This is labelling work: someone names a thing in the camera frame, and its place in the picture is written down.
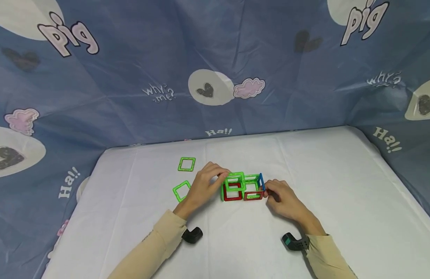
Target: white circle print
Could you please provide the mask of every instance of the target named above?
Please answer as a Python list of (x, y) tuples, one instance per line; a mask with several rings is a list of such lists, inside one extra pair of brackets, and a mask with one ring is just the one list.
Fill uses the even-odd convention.
[(45, 154), (45, 146), (37, 139), (0, 127), (0, 177), (32, 167)]
[(46, 41), (37, 25), (57, 26), (49, 12), (65, 22), (56, 0), (0, 0), (0, 26), (24, 38)]
[(189, 91), (199, 103), (220, 106), (234, 98), (234, 84), (225, 74), (206, 69), (194, 71), (189, 77)]
[(412, 121), (430, 119), (430, 80), (413, 92), (404, 117)]
[(365, 9), (367, 0), (327, 0), (328, 10), (335, 23), (346, 26), (351, 10), (356, 7)]

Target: left hand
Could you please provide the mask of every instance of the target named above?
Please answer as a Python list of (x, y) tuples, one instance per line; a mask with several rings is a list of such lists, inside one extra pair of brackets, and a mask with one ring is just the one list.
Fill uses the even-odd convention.
[[(222, 168), (213, 162), (208, 162), (202, 170), (197, 172), (186, 198), (179, 203), (173, 213), (187, 220), (192, 212), (200, 208), (215, 194), (229, 173), (230, 170)], [(210, 184), (210, 180), (214, 176), (218, 176), (218, 179)]]

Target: right hand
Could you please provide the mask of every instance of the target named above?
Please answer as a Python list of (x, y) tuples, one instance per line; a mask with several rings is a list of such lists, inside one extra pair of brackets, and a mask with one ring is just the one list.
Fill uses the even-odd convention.
[(327, 233), (320, 221), (301, 202), (286, 181), (277, 179), (265, 183), (264, 197), (266, 202), (277, 214), (298, 222), (306, 234), (325, 236)]
[(265, 188), (264, 197), (268, 197), (266, 203), (277, 214), (297, 222), (312, 214), (285, 180), (268, 180), (265, 183)]

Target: black heart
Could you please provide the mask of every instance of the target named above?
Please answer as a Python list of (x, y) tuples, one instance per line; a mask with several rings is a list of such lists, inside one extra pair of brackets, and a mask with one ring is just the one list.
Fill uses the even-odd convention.
[(315, 38), (310, 41), (310, 33), (307, 30), (297, 32), (294, 41), (294, 51), (303, 53), (317, 50), (322, 44), (322, 38)]
[(207, 98), (213, 98), (214, 88), (210, 83), (204, 83), (204, 89), (198, 88), (197, 93)]
[(0, 171), (18, 164), (24, 160), (24, 157), (15, 149), (7, 146), (0, 147)]
[(35, 52), (26, 52), (23, 55), (9, 48), (1, 49), (1, 52), (9, 58), (20, 70), (30, 72), (37, 68), (40, 64), (40, 59)]
[(430, 114), (430, 97), (427, 95), (421, 95), (418, 98), (418, 111), (421, 115)]

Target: hand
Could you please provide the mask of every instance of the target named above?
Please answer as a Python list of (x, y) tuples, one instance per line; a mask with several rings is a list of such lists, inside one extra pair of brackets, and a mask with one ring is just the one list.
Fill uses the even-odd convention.
[[(196, 209), (206, 203), (221, 187), (230, 170), (220, 167), (218, 164), (208, 162), (202, 170), (197, 172), (195, 180), (186, 198), (179, 203), (173, 213), (187, 220)], [(218, 179), (210, 184), (210, 180), (218, 176)]]
[(298, 199), (286, 181), (268, 180), (265, 188), (264, 197), (268, 197), (266, 203), (277, 214), (297, 222), (308, 215), (308, 208)]
[(279, 215), (297, 221), (306, 234), (327, 235), (320, 221), (301, 202), (286, 181), (277, 179), (265, 183), (264, 197), (270, 208)]

